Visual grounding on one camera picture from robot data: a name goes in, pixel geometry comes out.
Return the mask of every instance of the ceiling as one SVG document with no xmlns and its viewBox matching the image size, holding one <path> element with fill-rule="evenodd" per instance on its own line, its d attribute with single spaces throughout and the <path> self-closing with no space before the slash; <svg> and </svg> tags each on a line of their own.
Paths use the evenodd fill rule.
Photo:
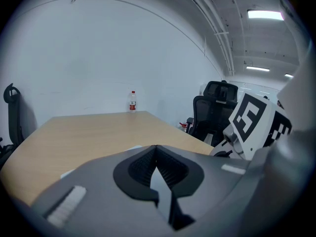
<svg viewBox="0 0 316 237">
<path fill-rule="evenodd" d="M 249 19 L 247 10 L 279 11 L 279 0 L 213 0 L 229 32 L 235 75 L 255 76 L 281 81 L 294 74 L 299 61 L 294 38 L 284 21 Z M 269 72 L 246 66 L 270 69 Z"/>
</svg>

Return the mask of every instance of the office chair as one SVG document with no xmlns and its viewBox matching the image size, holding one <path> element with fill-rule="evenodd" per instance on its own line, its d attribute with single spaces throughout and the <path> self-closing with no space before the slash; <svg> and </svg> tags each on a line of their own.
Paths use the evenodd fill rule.
<svg viewBox="0 0 316 237">
<path fill-rule="evenodd" d="M 9 136 L 13 145 L 0 146 L 0 169 L 13 151 L 24 141 L 20 126 L 20 91 L 11 83 L 4 91 L 3 98 L 8 104 Z"/>
<path fill-rule="evenodd" d="M 213 134 L 211 145 L 216 147 L 224 139 L 223 130 L 230 124 L 228 118 L 237 105 L 238 87 L 226 82 L 210 81 L 204 96 L 193 100 L 194 119 L 188 118 L 186 132 L 204 141 Z"/>
</svg>

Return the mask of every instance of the fluorescent light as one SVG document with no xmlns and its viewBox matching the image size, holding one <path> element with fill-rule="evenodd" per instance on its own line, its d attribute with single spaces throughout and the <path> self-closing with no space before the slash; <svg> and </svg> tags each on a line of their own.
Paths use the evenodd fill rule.
<svg viewBox="0 0 316 237">
<path fill-rule="evenodd" d="M 269 71 L 270 71 L 270 69 L 256 68 L 256 67 L 250 67 L 250 66 L 247 66 L 246 68 L 247 68 L 247 69 L 261 70 L 261 71 L 266 71 L 266 72 L 269 72 Z"/>
<path fill-rule="evenodd" d="M 249 18 L 270 18 L 277 20 L 284 20 L 281 13 L 278 11 L 269 11 L 269 10 L 249 10 Z"/>
</svg>

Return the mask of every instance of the table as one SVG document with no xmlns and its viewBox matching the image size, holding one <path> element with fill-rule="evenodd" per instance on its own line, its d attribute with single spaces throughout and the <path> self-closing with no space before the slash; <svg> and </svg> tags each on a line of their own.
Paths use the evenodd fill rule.
<svg viewBox="0 0 316 237">
<path fill-rule="evenodd" d="M 86 161 L 159 144 L 205 155 L 213 149 L 148 112 L 54 117 L 13 152 L 0 178 L 9 194 L 30 205 L 61 174 Z"/>
</svg>

